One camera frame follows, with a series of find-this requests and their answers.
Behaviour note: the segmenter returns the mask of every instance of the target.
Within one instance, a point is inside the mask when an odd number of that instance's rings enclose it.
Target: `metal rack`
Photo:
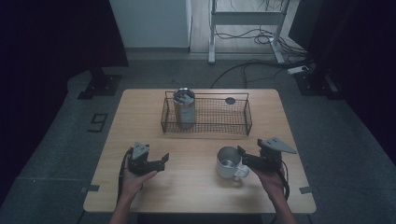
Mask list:
[[[161,125],[164,133],[233,133],[249,135],[252,126],[248,93],[195,93],[195,122],[181,129],[173,91],[165,92]]]
[[[278,63],[284,63],[281,53],[281,47],[278,43],[280,32],[282,31],[283,22],[285,21],[289,2],[286,0],[282,11],[270,12],[230,12],[216,11],[216,1],[212,1],[212,10],[210,12],[210,38],[209,38],[209,63],[215,63],[215,28],[216,25],[276,25],[274,38],[270,38],[271,48],[276,56]]]

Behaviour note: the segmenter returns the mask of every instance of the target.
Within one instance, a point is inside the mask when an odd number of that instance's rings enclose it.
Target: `forearm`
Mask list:
[[[283,195],[273,197],[271,201],[276,210],[278,224],[297,224],[297,221],[289,208],[288,202]]]
[[[117,203],[116,209],[113,212],[113,216],[110,219],[109,224],[126,224],[128,221],[129,209],[134,197],[123,197],[121,196]]]

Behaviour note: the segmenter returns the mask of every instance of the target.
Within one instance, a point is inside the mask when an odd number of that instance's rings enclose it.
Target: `wire basket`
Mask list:
[[[233,133],[249,135],[252,126],[248,93],[195,93],[195,122],[181,129],[173,91],[165,92],[161,125],[164,133]]]

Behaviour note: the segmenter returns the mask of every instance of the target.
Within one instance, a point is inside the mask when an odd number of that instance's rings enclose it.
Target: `white mug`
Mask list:
[[[223,147],[219,151],[216,170],[224,178],[245,177],[249,173],[248,167],[242,164],[242,157],[234,147]]]

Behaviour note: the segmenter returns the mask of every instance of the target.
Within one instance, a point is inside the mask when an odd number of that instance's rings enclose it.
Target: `human hand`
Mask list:
[[[271,201],[279,199],[279,197],[284,198],[284,186],[282,180],[276,172],[264,172],[254,168],[250,169],[259,177],[260,181],[262,182],[262,187],[267,192]],[[281,167],[280,172],[283,175],[285,174],[283,166]]]
[[[128,160],[131,155],[125,158],[125,165],[123,169],[122,191],[121,198],[133,200],[134,196],[143,188],[143,184],[154,177],[157,171],[152,171],[146,175],[138,176],[128,170]]]

